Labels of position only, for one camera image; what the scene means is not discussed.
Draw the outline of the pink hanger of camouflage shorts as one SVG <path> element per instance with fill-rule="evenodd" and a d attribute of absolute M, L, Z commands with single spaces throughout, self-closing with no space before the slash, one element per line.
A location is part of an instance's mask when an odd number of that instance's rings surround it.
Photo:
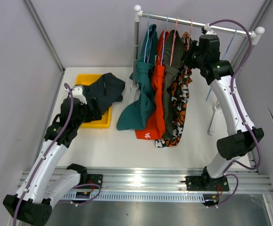
<path fill-rule="evenodd" d="M 188 51 L 190 48 L 192 30 L 193 30 L 193 20 L 191 19 L 190 31 L 188 32 L 188 35 L 186 37 L 186 51 Z M 190 77 L 190 72 L 191 72 L 190 69 L 185 65 L 185 75 Z"/>

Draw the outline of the blue wire hanger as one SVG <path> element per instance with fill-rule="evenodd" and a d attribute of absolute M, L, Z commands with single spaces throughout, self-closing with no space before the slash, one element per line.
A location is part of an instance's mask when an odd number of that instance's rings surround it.
<path fill-rule="evenodd" d="M 231 44 L 232 44 L 232 42 L 234 40 L 234 37 L 235 37 L 236 33 L 237 33 L 237 30 L 234 31 L 233 36 L 232 36 L 232 38 L 231 38 L 231 40 L 230 40 L 230 42 L 229 42 L 229 44 L 228 44 L 228 46 L 227 46 L 227 48 L 225 50 L 225 53 L 222 55 L 221 60 L 225 60 L 226 59 L 226 55 L 227 55 L 227 53 L 228 53 L 228 51 L 229 51 L 229 49 L 231 47 Z M 206 99 L 205 99 L 206 102 L 209 99 L 209 96 L 210 96 L 211 92 L 212 92 L 212 89 L 210 88 L 209 91 L 208 91 L 208 94 L 206 96 Z"/>

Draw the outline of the dark navy shorts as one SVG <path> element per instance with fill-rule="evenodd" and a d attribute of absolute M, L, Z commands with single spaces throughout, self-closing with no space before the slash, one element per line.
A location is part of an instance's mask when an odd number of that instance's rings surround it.
<path fill-rule="evenodd" d="M 112 73 L 105 73 L 90 85 L 83 85 L 83 95 L 91 111 L 99 109 L 104 114 L 114 102 L 123 100 L 125 82 Z"/>

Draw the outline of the orange camouflage pattern shorts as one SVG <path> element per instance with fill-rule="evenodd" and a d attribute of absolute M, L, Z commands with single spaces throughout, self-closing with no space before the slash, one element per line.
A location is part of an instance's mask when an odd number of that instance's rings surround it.
<path fill-rule="evenodd" d="M 185 52 L 186 38 L 181 40 L 184 43 L 184 52 Z M 172 124 L 174 128 L 173 128 L 172 136 L 170 139 L 164 139 L 162 136 L 161 139 L 155 140 L 156 148 L 177 146 L 181 140 L 183 130 L 184 130 L 185 118 L 186 118 L 187 103 L 189 100 L 188 85 L 189 83 L 192 82 L 191 75 L 192 75 L 192 72 L 190 72 L 190 77 L 185 75 L 185 66 L 183 64 L 175 80 L 172 82 L 170 86 L 171 102 L 172 102 L 173 113 L 174 113 Z"/>

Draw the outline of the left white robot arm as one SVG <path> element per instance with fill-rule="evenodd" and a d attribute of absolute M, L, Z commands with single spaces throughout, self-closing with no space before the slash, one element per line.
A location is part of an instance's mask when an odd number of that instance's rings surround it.
<path fill-rule="evenodd" d="M 13 218 L 13 225 L 22 221 L 32 226 L 43 226 L 53 207 L 73 188 L 101 189 L 88 179 L 86 167 L 72 163 L 51 186 L 48 182 L 61 157 L 77 136 L 85 122 L 102 118 L 98 102 L 92 98 L 85 103 L 78 98 L 66 98 L 44 136 L 41 151 L 27 178 L 14 195 L 6 195 L 3 205 Z"/>

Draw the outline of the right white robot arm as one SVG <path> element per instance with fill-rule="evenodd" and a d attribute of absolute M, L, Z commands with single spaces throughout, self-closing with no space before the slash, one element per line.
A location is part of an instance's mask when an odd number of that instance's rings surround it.
<path fill-rule="evenodd" d="M 262 128 L 256 128 L 249 118 L 238 94 L 233 69 L 227 60 L 220 59 L 220 40 L 215 32 L 208 31 L 198 41 L 193 40 L 183 61 L 188 68 L 199 69 L 219 101 L 225 118 L 228 136 L 217 141 L 218 153 L 204 167 L 201 176 L 186 176 L 189 191 L 217 191 L 221 185 L 228 191 L 225 172 L 238 160 L 252 151 L 263 138 Z"/>

